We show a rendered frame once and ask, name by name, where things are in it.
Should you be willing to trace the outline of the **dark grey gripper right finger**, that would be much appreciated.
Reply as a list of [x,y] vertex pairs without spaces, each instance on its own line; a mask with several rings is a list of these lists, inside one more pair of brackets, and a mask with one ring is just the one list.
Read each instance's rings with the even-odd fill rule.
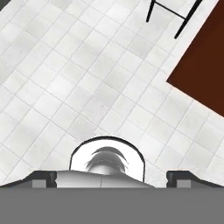
[[223,188],[223,185],[205,181],[196,177],[190,171],[168,171],[166,173],[167,188]]

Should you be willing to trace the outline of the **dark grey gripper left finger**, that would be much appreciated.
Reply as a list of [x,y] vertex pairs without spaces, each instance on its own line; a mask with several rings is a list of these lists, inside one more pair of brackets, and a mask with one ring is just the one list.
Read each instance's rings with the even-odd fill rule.
[[56,171],[33,171],[27,177],[10,182],[5,185],[0,185],[0,188],[5,187],[21,187],[21,188],[56,188],[57,183]]

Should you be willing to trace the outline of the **white round object black rim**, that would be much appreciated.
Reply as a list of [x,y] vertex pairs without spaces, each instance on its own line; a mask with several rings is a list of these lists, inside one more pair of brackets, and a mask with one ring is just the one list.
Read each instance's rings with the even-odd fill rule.
[[153,188],[145,181],[145,160],[132,143],[98,136],[72,153],[69,169],[57,171],[58,188]]

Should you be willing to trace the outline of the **dark brown wooden counter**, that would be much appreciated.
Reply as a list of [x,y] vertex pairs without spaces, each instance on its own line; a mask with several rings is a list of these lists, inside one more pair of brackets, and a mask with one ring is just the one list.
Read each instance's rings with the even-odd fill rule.
[[224,0],[218,0],[167,82],[224,117]]

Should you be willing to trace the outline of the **black metal stool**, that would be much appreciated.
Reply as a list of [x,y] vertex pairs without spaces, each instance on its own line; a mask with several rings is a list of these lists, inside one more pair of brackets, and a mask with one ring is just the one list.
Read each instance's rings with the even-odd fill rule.
[[202,3],[202,1],[203,0],[195,0],[192,8],[189,10],[189,12],[187,13],[187,15],[185,17],[183,17],[182,15],[180,15],[179,13],[177,13],[176,11],[171,10],[168,7],[166,7],[165,5],[159,3],[157,0],[151,0],[145,22],[146,23],[149,23],[150,18],[151,18],[151,13],[152,13],[153,8],[154,8],[155,5],[158,5],[159,7],[162,7],[163,9],[169,11],[170,13],[174,14],[175,16],[178,16],[179,18],[182,18],[183,19],[183,22],[182,22],[181,26],[178,28],[178,31],[176,32],[176,34],[174,36],[174,39],[177,39],[179,37],[180,33],[186,27],[187,23],[190,21],[190,19],[193,16],[194,12],[198,9],[198,7],[200,6],[200,4]]

